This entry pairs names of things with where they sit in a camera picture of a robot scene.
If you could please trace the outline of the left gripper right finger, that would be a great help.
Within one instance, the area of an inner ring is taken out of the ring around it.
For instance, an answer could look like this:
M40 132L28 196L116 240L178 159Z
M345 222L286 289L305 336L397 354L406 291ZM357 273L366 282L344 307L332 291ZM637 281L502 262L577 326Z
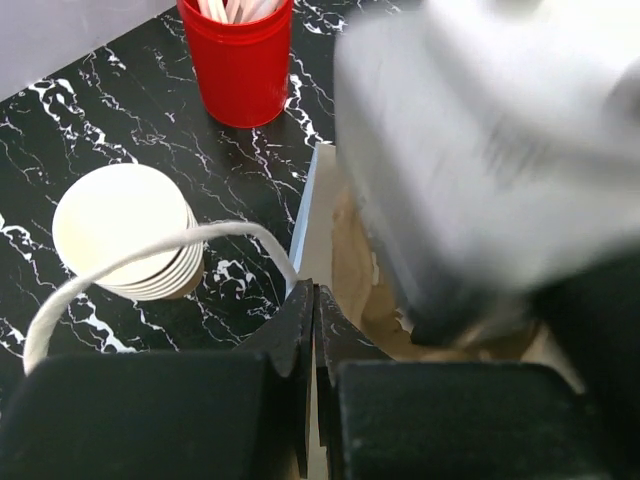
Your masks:
M386 361L391 357L344 316L326 285L314 286L314 347L320 445L326 448L328 478L342 479L338 367L344 362Z

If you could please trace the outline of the brown pulp cup carrier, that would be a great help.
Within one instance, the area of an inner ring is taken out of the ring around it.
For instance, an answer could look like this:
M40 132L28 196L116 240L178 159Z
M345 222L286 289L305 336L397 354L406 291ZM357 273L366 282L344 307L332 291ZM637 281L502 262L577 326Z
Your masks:
M419 346L401 325L390 285L374 279L374 260L355 202L344 188L332 228L332 291L345 317L392 359L401 362L530 360L548 337L517 305L494 309L454 338L451 346Z

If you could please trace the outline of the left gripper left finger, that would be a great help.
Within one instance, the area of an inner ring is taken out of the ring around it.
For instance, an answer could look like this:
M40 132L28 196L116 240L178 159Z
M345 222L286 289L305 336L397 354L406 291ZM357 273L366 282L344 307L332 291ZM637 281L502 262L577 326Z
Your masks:
M308 476L314 284L295 284L275 316L236 351L267 363L260 388L254 479Z

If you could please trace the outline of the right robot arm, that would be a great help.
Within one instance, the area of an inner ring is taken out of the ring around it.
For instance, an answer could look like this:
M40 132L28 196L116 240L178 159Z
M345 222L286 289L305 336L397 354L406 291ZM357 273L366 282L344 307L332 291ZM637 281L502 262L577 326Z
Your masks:
M639 5L355 11L335 132L413 342L523 298L639 466Z

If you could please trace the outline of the light blue paper bag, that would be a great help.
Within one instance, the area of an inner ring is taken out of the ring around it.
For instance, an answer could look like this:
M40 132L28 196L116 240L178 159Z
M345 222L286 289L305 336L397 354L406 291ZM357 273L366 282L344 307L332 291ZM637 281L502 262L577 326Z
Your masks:
M257 240L285 281L332 294L333 210L347 189L322 148L284 249L262 225L226 220L171 233L59 287L26 335L24 380L1 427L5 479L254 479L267 361L186 350L51 356L68 305L132 262L230 236ZM312 336L310 430L318 404ZM341 363L342 479L604 479L619 474L582 398L537 360Z

